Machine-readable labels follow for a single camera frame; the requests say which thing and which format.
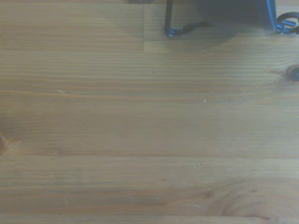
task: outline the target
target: black wire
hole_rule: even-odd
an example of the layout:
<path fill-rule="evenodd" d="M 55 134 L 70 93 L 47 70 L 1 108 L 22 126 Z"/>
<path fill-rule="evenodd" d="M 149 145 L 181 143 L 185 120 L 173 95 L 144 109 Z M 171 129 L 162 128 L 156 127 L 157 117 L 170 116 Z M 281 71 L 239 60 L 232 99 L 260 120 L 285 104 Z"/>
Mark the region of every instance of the black wire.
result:
<path fill-rule="evenodd" d="M 168 36 L 180 36 L 184 34 L 188 34 L 199 27 L 209 27 L 211 24 L 205 21 L 189 23 L 183 26 L 181 29 L 171 29 Z"/>
<path fill-rule="evenodd" d="M 299 34 L 299 26 L 296 26 L 297 23 L 292 22 L 288 19 L 297 19 L 299 22 L 299 13 L 290 12 L 280 15 L 277 18 L 277 32 L 280 34 Z"/>

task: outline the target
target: black metal leg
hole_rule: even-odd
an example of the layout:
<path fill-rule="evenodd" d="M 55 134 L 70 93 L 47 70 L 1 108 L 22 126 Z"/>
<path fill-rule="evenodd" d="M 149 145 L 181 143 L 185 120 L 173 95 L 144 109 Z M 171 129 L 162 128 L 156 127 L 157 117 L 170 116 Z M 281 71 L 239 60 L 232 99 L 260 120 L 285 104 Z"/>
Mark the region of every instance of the black metal leg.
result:
<path fill-rule="evenodd" d="M 172 19 L 173 0 L 167 0 L 164 32 L 167 36 L 171 35 L 171 19 Z"/>

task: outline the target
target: wood grain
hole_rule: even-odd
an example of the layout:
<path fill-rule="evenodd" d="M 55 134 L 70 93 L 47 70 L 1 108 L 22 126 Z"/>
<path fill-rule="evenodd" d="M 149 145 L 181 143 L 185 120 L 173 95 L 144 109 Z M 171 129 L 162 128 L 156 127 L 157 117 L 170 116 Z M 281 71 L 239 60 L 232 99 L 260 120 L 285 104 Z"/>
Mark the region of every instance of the wood grain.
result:
<path fill-rule="evenodd" d="M 0 0 L 1 223 L 299 223 L 299 38 L 163 3 Z"/>

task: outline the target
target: wooden table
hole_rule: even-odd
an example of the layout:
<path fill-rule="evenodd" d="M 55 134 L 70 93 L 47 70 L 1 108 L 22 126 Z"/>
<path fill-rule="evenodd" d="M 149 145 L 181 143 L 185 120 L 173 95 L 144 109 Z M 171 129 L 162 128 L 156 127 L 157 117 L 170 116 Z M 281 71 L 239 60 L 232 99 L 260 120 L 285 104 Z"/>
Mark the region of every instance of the wooden table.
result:
<path fill-rule="evenodd" d="M 0 223 L 299 223 L 299 37 L 162 3 L 0 0 Z"/>

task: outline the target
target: metal stand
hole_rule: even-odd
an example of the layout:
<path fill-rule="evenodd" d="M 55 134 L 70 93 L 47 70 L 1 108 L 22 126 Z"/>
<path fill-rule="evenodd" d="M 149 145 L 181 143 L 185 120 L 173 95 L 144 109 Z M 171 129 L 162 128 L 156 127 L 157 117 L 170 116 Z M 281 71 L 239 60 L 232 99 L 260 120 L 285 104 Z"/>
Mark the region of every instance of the metal stand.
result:
<path fill-rule="evenodd" d="M 166 14 L 165 14 L 165 25 L 164 25 L 164 33 L 167 36 L 171 35 L 172 10 L 173 10 L 173 0 L 167 0 Z"/>
<path fill-rule="evenodd" d="M 166 36 L 170 36 L 170 37 L 180 36 L 183 34 L 188 34 L 198 27 L 211 26 L 208 22 L 200 21 L 195 23 L 189 23 L 184 27 L 182 27 L 181 29 L 172 29 L 171 20 L 172 20 L 173 1 L 174 0 L 167 0 L 166 2 L 166 14 L 165 14 L 165 25 L 164 25 L 164 33 Z"/>

